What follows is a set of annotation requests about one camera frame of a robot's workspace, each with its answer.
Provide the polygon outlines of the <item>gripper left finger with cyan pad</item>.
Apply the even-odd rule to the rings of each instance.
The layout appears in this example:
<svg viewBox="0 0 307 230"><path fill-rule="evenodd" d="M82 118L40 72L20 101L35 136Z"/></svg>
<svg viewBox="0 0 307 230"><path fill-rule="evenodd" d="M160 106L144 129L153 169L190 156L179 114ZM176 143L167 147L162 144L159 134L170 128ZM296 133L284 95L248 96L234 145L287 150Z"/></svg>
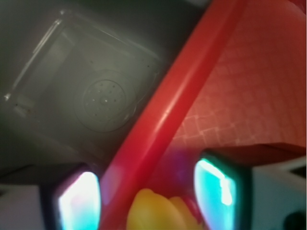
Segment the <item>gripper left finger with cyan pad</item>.
<svg viewBox="0 0 307 230"><path fill-rule="evenodd" d="M1 169L2 230L96 230L99 223L99 178L87 165Z"/></svg>

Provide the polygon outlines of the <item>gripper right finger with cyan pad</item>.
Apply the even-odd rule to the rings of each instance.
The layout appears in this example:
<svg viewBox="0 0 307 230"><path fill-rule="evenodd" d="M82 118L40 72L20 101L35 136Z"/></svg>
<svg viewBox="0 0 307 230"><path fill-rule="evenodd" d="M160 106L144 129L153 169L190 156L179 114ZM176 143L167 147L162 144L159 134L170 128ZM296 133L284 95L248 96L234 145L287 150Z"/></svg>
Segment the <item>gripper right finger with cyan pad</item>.
<svg viewBox="0 0 307 230"><path fill-rule="evenodd" d="M194 191L210 230L304 230L306 151L205 149Z"/></svg>

